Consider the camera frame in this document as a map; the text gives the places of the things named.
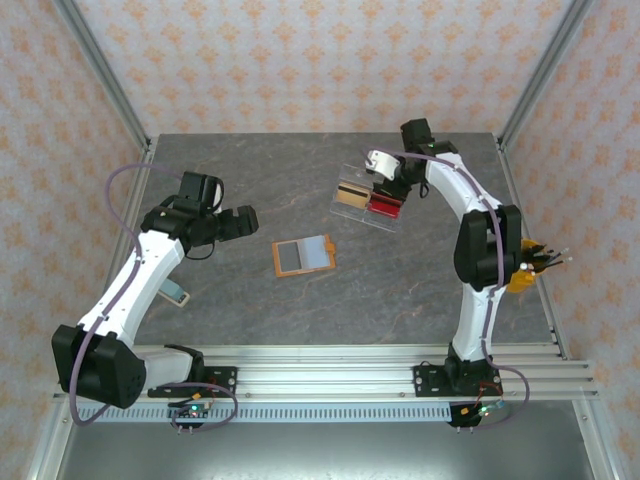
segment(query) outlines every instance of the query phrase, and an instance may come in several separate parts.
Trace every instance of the wire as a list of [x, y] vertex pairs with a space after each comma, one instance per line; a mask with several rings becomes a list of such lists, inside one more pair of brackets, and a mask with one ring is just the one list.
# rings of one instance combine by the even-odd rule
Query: wire
[[207, 258], [211, 257], [211, 255], [213, 255], [213, 251], [216, 249], [215, 244], [211, 244], [211, 251], [205, 255], [204, 257], [190, 257], [189, 255], [185, 254], [184, 258], [188, 258], [189, 260], [206, 260]]
[[420, 198], [427, 198], [429, 195], [429, 184], [425, 180], [420, 184]]
[[118, 301], [122, 298], [122, 296], [127, 291], [129, 286], [133, 283], [133, 280], [136, 278], [136, 275], [138, 274], [138, 270], [140, 270], [140, 262], [142, 261], [142, 246], [140, 245], [140, 240], [135, 235], [135, 233], [133, 233], [133, 230], [131, 230], [129, 226], [116, 213], [115, 209], [113, 208], [113, 205], [111, 204], [111, 198], [109, 195], [111, 190], [111, 183], [113, 183], [113, 180], [115, 177], [117, 177], [124, 171], [139, 169], [139, 168], [149, 168], [152, 170], [165, 173], [177, 179], [182, 178], [181, 175], [167, 168], [160, 167], [158, 165], [149, 164], [149, 163], [132, 163], [130, 165], [124, 165], [114, 170], [111, 173], [111, 175], [109, 175], [109, 178], [107, 178], [107, 182], [105, 183], [105, 186], [104, 186], [104, 201], [107, 205], [107, 209], [109, 210], [109, 213], [111, 214], [111, 216], [116, 220], [118, 225], [120, 225], [120, 227], [125, 231], [125, 233], [131, 238], [131, 241], [133, 242], [134, 251], [136, 253], [136, 258], [135, 258], [131, 273], [129, 274], [125, 282], [122, 284], [122, 287], [120, 287], [120, 290], [118, 290], [118, 292], [113, 296], [113, 298], [107, 304], [107, 306], [104, 307], [104, 310], [102, 310], [102, 313], [100, 314], [100, 316], [96, 318], [95, 322], [93, 322], [93, 325], [91, 325], [91, 327], [89, 328], [89, 331], [87, 331], [87, 333], [85, 334], [84, 339], [80, 344], [80, 348], [78, 349], [76, 359], [73, 362], [73, 368], [71, 370], [71, 380], [69, 382], [69, 410], [71, 411], [71, 418], [73, 419], [73, 422], [79, 427], [85, 427], [87, 425], [91, 425], [93, 422], [96, 421], [96, 419], [98, 419], [107, 410], [107, 408], [109, 408], [109, 405], [103, 405], [100, 408], [100, 410], [98, 410], [90, 418], [87, 418], [84, 420], [80, 418], [80, 414], [78, 413], [78, 403], [77, 403], [78, 376], [80, 375], [80, 368], [82, 367], [82, 362], [84, 361], [84, 357], [87, 353], [87, 349], [89, 348], [89, 343], [91, 342], [91, 338], [98, 330], [98, 327], [100, 326], [100, 324], [104, 321], [105, 318], [107, 318], [107, 315], [109, 314], [109, 312], [113, 309], [116, 303], [118, 303]]
[[[493, 209], [493, 207], [491, 206], [491, 204], [487, 201], [486, 198], [484, 198], [484, 195], [482, 193], [482, 189], [481, 189], [480, 185], [478, 184], [478, 182], [464, 168], [458, 168], [458, 166], [456, 164], [454, 164], [453, 162], [450, 162], [448, 160], [444, 160], [442, 158], [431, 157], [429, 155], [422, 155], [422, 154], [419, 154], [419, 153], [409, 153], [409, 152], [395, 152], [395, 151], [390, 151], [390, 150], [386, 150], [386, 149], [378, 149], [378, 150], [381, 150], [384, 153], [387, 153], [387, 154], [393, 155], [393, 156], [403, 156], [403, 157], [417, 158], [417, 159], [421, 159], [421, 160], [427, 160], [427, 161], [431, 161], [431, 162], [440, 163], [442, 165], [448, 166], [449, 168], [452, 168], [455, 172], [457, 172], [460, 175], [462, 175], [462, 177], [467, 181], [469, 186], [473, 189], [475, 194], [478, 196], [478, 199], [480, 199], [482, 204], [485, 206], [485, 208], [489, 212], [489, 216], [491, 217], [491, 223], [493, 225], [494, 235], [496, 237], [497, 255], [498, 255], [499, 259], [503, 257], [504, 249], [503, 249], [503, 246], [502, 246], [502, 232], [500, 231], [500, 222], [498, 221], [498, 216], [496, 215], [496, 212]], [[495, 296], [495, 293], [499, 289], [501, 289], [503, 286], [504, 286], [504, 262], [500, 262], [499, 261], [498, 262], [498, 283], [497, 283], [497, 285], [495, 287], [493, 287], [491, 290], [489, 290], [489, 304], [488, 304], [488, 308], [487, 308], [487, 315], [486, 315], [486, 317], [484, 319], [484, 325], [483, 325], [483, 328], [482, 328], [482, 336], [480, 337], [480, 346], [482, 348], [482, 354], [484, 355], [485, 360], [487, 361], [487, 363], [489, 364], [489, 366], [491, 368], [494, 368], [496, 370], [506, 370], [506, 371], [514, 373], [518, 377], [520, 377], [520, 379], [522, 380], [522, 383], [524, 384], [524, 400], [523, 400], [522, 405], [520, 406], [520, 408], [518, 410], [516, 410], [516, 412], [513, 413], [512, 415], [510, 415], [510, 416], [508, 416], [508, 417], [506, 417], [506, 418], [504, 418], [504, 419], [502, 419], [502, 420], [500, 420], [498, 422], [491, 423], [489, 425], [479, 425], [478, 427], [475, 427], [476, 430], [493, 428], [493, 427], [496, 427], [498, 425], [503, 425], [503, 424], [505, 424], [507, 422], [512, 421], [517, 415], [519, 415], [522, 412], [522, 410], [524, 410], [524, 408], [529, 403], [529, 399], [531, 397], [531, 386], [529, 385], [529, 380], [527, 380], [527, 377], [525, 377], [524, 374], [522, 372], [520, 372], [520, 370], [516, 369], [515, 367], [511, 367], [511, 366], [508, 366], [508, 365], [497, 365], [497, 364], [495, 364], [493, 359], [489, 355], [489, 352], [487, 351], [487, 336], [489, 334], [489, 326], [491, 324], [491, 314], [493, 312], [493, 307], [494, 307], [493, 298]]]
[[[203, 393], [206, 393], [206, 392], [211, 393], [211, 396], [210, 397], [205, 397], [203, 395]], [[181, 408], [181, 407], [184, 407], [185, 405], [187, 405], [189, 402], [207, 401], [208, 399], [211, 399], [211, 404], [213, 405], [215, 403], [215, 401], [216, 401], [216, 394], [213, 393], [213, 391], [211, 389], [200, 389], [189, 398], [186, 398], [184, 400], [180, 400], [179, 402], [171, 402], [168, 405], [168, 407], [169, 408]]]
[[496, 392], [500, 393], [500, 398], [502, 398], [504, 396], [504, 392], [502, 391], [502, 387], [500, 385], [498, 385], [497, 383], [480, 382], [480, 393], [478, 394], [478, 398], [476, 398], [476, 403], [473, 405], [473, 408], [476, 408], [478, 406], [478, 403], [480, 403], [480, 399], [484, 396], [484, 391], [487, 389], [487, 387], [491, 387]]
[[[236, 415], [238, 415], [238, 407], [239, 407], [238, 399], [236, 398], [236, 396], [233, 394], [231, 390], [228, 390], [219, 385], [214, 385], [213, 383], [183, 382], [183, 383], [167, 383], [166, 385], [162, 385], [161, 387], [158, 387], [158, 388], [182, 388], [182, 387], [191, 387], [191, 388], [197, 387], [197, 388], [207, 388], [210, 390], [218, 390], [228, 395], [231, 398], [231, 400], [233, 400], [233, 411], [227, 418], [219, 422], [202, 425], [201, 427], [198, 427], [196, 429], [189, 429], [191, 433], [202, 433], [202, 432], [206, 432], [207, 430], [213, 430], [214, 428], [222, 427], [227, 423], [229, 423], [231, 420], [233, 420]], [[175, 412], [173, 412], [173, 415], [171, 415], [171, 426], [175, 428], [178, 431], [178, 433], [182, 431], [183, 427], [176, 423], [176, 419], [178, 418], [178, 415], [186, 412], [187, 410], [189, 410], [189, 408], [190, 408], [189, 405], [186, 405], [176, 410]]]
[[169, 205], [171, 205], [173, 203], [173, 201], [178, 198], [177, 195], [169, 195], [167, 198], [165, 198], [161, 203], [160, 206], [161, 207], [168, 207]]

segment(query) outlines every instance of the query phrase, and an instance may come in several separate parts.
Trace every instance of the patterned wallpaper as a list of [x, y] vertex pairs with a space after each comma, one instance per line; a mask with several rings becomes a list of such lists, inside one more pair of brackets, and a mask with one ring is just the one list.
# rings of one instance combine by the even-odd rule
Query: patterned wallpaper
[[548, 278], [640, 472], [640, 9], [596, 2], [509, 160], [536, 238], [574, 261]]
[[498, 133], [570, 0], [79, 0], [149, 135]]
[[3, 3], [0, 84], [0, 477], [13, 480], [57, 378], [51, 335], [103, 286], [116, 234], [104, 181], [138, 152], [51, 0]]

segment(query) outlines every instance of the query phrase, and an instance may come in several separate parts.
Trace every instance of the cable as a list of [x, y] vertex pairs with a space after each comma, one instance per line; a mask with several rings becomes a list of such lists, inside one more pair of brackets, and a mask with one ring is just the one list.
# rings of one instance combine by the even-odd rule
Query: cable
[[211, 251], [205, 255], [204, 257], [190, 257], [189, 255], [185, 254], [184, 258], [188, 258], [189, 260], [206, 260], [207, 258], [209, 258], [211, 255], [213, 255], [213, 251], [216, 249], [215, 245], [212, 243], [211, 244]]
[[[202, 432], [206, 432], [207, 430], [213, 430], [214, 428], [222, 427], [227, 423], [229, 423], [231, 420], [233, 420], [235, 416], [238, 414], [238, 399], [233, 394], [233, 392], [219, 385], [214, 385], [213, 383], [201, 383], [201, 382], [167, 383], [166, 385], [162, 385], [161, 387], [158, 387], [158, 388], [182, 388], [182, 387], [190, 387], [190, 388], [195, 387], [195, 388], [207, 388], [210, 390], [218, 390], [228, 395], [231, 398], [231, 400], [233, 400], [233, 411], [231, 412], [231, 415], [229, 415], [227, 418], [219, 422], [208, 423], [206, 425], [202, 425], [199, 428], [190, 429], [191, 433], [202, 433]], [[186, 405], [176, 410], [175, 412], [173, 412], [173, 415], [171, 415], [171, 426], [175, 428], [178, 431], [178, 433], [182, 430], [182, 427], [176, 423], [176, 419], [178, 418], [178, 415], [186, 412], [189, 408], [190, 407]]]
[[169, 205], [171, 205], [173, 203], [173, 201], [177, 198], [177, 195], [169, 195], [167, 198], [165, 198], [161, 203], [160, 206], [161, 207], [168, 207]]
[[420, 184], [420, 198], [427, 198], [429, 195], [429, 184], [425, 180]]
[[[462, 175], [462, 177], [467, 181], [467, 183], [469, 184], [469, 186], [473, 189], [473, 191], [475, 192], [475, 194], [478, 196], [478, 199], [482, 202], [482, 204], [486, 207], [487, 211], [489, 212], [489, 216], [491, 217], [491, 224], [493, 225], [493, 230], [494, 230], [494, 235], [496, 237], [496, 247], [497, 247], [497, 255], [498, 258], [502, 258], [504, 255], [504, 249], [502, 248], [502, 232], [500, 231], [500, 222], [498, 221], [498, 216], [496, 215], [496, 212], [494, 211], [493, 207], [491, 206], [491, 204], [484, 198], [484, 195], [482, 193], [482, 189], [480, 187], [480, 185], [478, 184], [478, 182], [464, 169], [464, 168], [459, 168], [458, 165], [454, 164], [453, 162], [450, 162], [448, 160], [444, 160], [442, 158], [436, 158], [436, 157], [431, 157], [429, 155], [422, 155], [419, 153], [409, 153], [409, 152], [395, 152], [395, 151], [390, 151], [390, 150], [386, 150], [386, 149], [377, 149], [380, 150], [384, 153], [387, 153], [389, 155], [393, 155], [393, 156], [398, 156], [398, 157], [410, 157], [410, 158], [417, 158], [417, 159], [421, 159], [421, 160], [427, 160], [427, 161], [431, 161], [431, 162], [435, 162], [435, 163], [439, 163], [442, 165], [446, 165], [449, 168], [453, 169], [455, 172], [459, 173], [460, 175]], [[520, 414], [520, 412], [522, 412], [522, 410], [524, 410], [524, 408], [527, 406], [527, 404], [529, 403], [529, 398], [531, 396], [531, 387], [529, 385], [529, 381], [527, 380], [527, 377], [524, 376], [524, 374], [522, 372], [520, 372], [520, 370], [508, 366], [508, 365], [496, 365], [493, 360], [491, 359], [491, 357], [489, 356], [489, 353], [487, 351], [487, 336], [489, 334], [489, 325], [491, 324], [491, 313], [493, 310], [493, 297], [495, 295], [495, 293], [504, 286], [504, 263], [503, 262], [498, 262], [498, 283], [495, 287], [493, 287], [491, 290], [489, 290], [489, 305], [487, 308], [487, 315], [485, 317], [484, 320], [484, 326], [482, 328], [482, 337], [480, 338], [480, 345], [482, 348], [482, 354], [484, 355], [485, 360], [487, 361], [487, 363], [489, 364], [489, 366], [491, 368], [494, 368], [496, 370], [506, 370], [508, 372], [514, 373], [517, 376], [519, 376], [522, 379], [522, 383], [524, 384], [524, 400], [522, 401], [522, 405], [520, 406], [520, 408], [518, 410], [516, 410], [516, 412], [513, 415], [510, 415], [496, 423], [491, 423], [489, 425], [479, 425], [478, 427], [475, 427], [476, 430], [479, 429], [488, 429], [488, 428], [493, 428], [495, 426], [498, 425], [502, 425], [505, 424], [507, 422], [510, 422], [511, 420], [513, 420], [518, 414]]]
[[73, 363], [73, 369], [71, 370], [71, 381], [69, 382], [69, 410], [71, 411], [71, 418], [73, 419], [73, 422], [79, 427], [91, 425], [93, 422], [96, 421], [97, 418], [99, 418], [107, 410], [107, 408], [109, 408], [109, 405], [103, 405], [100, 408], [100, 410], [98, 410], [92, 417], [85, 420], [80, 418], [80, 414], [78, 413], [78, 403], [77, 403], [78, 376], [80, 375], [80, 368], [82, 367], [82, 362], [87, 353], [87, 349], [89, 348], [89, 342], [91, 342], [91, 338], [96, 333], [96, 331], [98, 330], [98, 327], [103, 322], [103, 320], [107, 317], [107, 315], [109, 315], [109, 312], [111, 311], [111, 309], [113, 309], [116, 303], [118, 303], [120, 298], [122, 298], [124, 293], [127, 291], [129, 286], [133, 283], [133, 280], [136, 278], [136, 275], [138, 274], [138, 270], [140, 270], [140, 262], [142, 261], [142, 246], [140, 245], [140, 240], [135, 235], [135, 233], [133, 233], [133, 230], [131, 230], [129, 226], [126, 223], [124, 223], [124, 221], [116, 213], [115, 209], [113, 208], [113, 205], [111, 204], [111, 198], [109, 196], [109, 193], [111, 190], [111, 183], [113, 183], [113, 179], [115, 177], [117, 177], [118, 175], [120, 175], [122, 172], [126, 170], [132, 170], [132, 169], [138, 169], [138, 168], [149, 168], [152, 170], [165, 173], [167, 175], [171, 175], [172, 177], [175, 177], [177, 179], [182, 178], [181, 175], [167, 168], [160, 167], [158, 165], [148, 164], [148, 163], [132, 163], [130, 165], [124, 165], [114, 170], [111, 173], [111, 175], [109, 175], [109, 178], [107, 178], [107, 182], [105, 183], [105, 186], [104, 186], [104, 201], [107, 205], [107, 209], [109, 210], [109, 213], [113, 216], [113, 218], [116, 220], [118, 225], [120, 225], [120, 227], [125, 231], [125, 233], [133, 241], [133, 247], [136, 252], [136, 259], [133, 264], [131, 273], [129, 274], [125, 282], [122, 284], [122, 287], [120, 287], [120, 290], [118, 290], [118, 292], [113, 296], [113, 299], [111, 299], [111, 301], [107, 304], [107, 306], [104, 307], [104, 310], [102, 310], [102, 313], [100, 314], [100, 316], [96, 319], [95, 322], [93, 322], [93, 325], [91, 325], [91, 327], [89, 328], [89, 331], [87, 331], [87, 333], [85, 334], [84, 339], [80, 344], [80, 348], [78, 349], [78, 354], [76, 355], [76, 359]]

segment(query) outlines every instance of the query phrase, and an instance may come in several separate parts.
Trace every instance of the metal floor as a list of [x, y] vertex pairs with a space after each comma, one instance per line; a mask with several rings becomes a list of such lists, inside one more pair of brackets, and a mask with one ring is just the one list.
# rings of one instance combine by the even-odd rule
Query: metal floor
[[[480, 183], [507, 203], [509, 191], [491, 134], [450, 139]], [[389, 233], [329, 212], [343, 164], [362, 166], [360, 149], [401, 148], [399, 133], [161, 135], [154, 163], [219, 176], [224, 208], [251, 204], [259, 231], [216, 245], [212, 258], [185, 260], [171, 279], [191, 295], [179, 309], [156, 298], [137, 344], [446, 344], [456, 331], [462, 290], [453, 268], [458, 222], [432, 188], [413, 192], [401, 230]], [[176, 193], [152, 172], [141, 212]], [[276, 278], [271, 243], [329, 234], [337, 268]], [[192, 255], [205, 252], [194, 251]], [[548, 342], [538, 292], [505, 294], [496, 342]]]
[[474, 434], [444, 423], [74, 427], [59, 480], [590, 480], [571, 402], [532, 402]]

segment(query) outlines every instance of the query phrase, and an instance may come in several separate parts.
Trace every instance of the vent grille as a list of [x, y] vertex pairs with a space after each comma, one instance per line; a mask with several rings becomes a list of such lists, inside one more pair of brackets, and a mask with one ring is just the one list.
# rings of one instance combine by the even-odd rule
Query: vent grille
[[[99, 405], [81, 402], [82, 418], [98, 411]], [[217, 422], [232, 412], [229, 404], [214, 405], [207, 418], [181, 418], [181, 423]], [[110, 408], [97, 421], [101, 423], [164, 423], [171, 416], [166, 404], [141, 403], [126, 410]], [[447, 402], [240, 405], [235, 423], [372, 423], [451, 421]]]

